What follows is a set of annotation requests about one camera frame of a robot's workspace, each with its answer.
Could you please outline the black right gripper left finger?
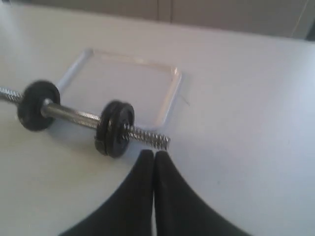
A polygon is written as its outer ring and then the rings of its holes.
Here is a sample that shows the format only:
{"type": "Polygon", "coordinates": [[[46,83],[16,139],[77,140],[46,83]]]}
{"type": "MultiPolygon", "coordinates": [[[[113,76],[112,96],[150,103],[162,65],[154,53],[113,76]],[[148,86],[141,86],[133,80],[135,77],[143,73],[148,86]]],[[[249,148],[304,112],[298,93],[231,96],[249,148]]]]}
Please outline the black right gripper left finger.
{"type": "Polygon", "coordinates": [[[62,236],[151,236],[154,153],[142,150],[118,189],[62,236]]]}

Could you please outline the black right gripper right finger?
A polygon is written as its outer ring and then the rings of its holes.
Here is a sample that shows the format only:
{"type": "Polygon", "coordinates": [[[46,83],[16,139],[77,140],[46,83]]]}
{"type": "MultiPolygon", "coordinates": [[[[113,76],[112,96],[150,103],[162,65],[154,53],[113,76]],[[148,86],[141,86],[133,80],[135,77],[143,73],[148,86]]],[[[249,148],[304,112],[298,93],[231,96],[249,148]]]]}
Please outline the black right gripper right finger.
{"type": "Polygon", "coordinates": [[[193,191],[166,151],[158,151],[155,156],[154,195],[159,236],[248,235],[193,191]]]}

